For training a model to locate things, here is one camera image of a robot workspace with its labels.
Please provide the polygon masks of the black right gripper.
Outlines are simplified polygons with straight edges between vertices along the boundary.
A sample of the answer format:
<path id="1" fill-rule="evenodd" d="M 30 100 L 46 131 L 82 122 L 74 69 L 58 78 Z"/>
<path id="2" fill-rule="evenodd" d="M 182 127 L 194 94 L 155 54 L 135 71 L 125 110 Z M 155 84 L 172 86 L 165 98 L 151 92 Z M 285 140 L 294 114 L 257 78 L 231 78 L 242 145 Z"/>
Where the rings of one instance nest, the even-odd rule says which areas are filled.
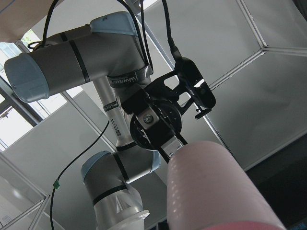
<path id="1" fill-rule="evenodd" d="M 187 141 L 180 135 L 179 110 L 168 100 L 149 94 L 149 86 L 129 86 L 121 93 L 121 107 L 131 115 L 130 134 L 134 142 L 147 150 L 158 150 L 166 163 Z"/>

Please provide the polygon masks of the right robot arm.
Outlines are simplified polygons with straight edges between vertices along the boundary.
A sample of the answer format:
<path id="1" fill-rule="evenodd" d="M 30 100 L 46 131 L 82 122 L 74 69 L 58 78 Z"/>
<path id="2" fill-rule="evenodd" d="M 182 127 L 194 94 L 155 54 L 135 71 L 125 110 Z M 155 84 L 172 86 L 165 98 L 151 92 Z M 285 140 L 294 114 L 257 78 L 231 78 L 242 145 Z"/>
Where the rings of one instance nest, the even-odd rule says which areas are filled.
<path id="1" fill-rule="evenodd" d="M 150 44 L 153 58 L 153 79 L 170 71 L 170 67 Z M 99 97 L 92 83 L 86 84 L 84 91 L 73 100 L 101 129 L 107 118 L 97 104 Z M 77 155 L 84 151 L 98 134 L 90 127 L 71 103 L 65 104 L 54 114 L 34 127 L 24 137 L 15 142 L 4 155 L 20 169 L 25 176 L 46 193 L 51 195 L 59 173 Z M 82 164 L 97 152 L 110 148 L 100 139 L 81 156 L 60 179 L 60 188 L 55 193 L 53 218 L 65 230 L 94 230 L 95 215 L 92 202 L 82 182 Z M 150 211 L 145 219 L 145 229 L 151 229 L 157 222 L 166 219 L 166 167 L 161 166 L 151 174 L 132 183 L 142 196 L 144 208 Z"/>

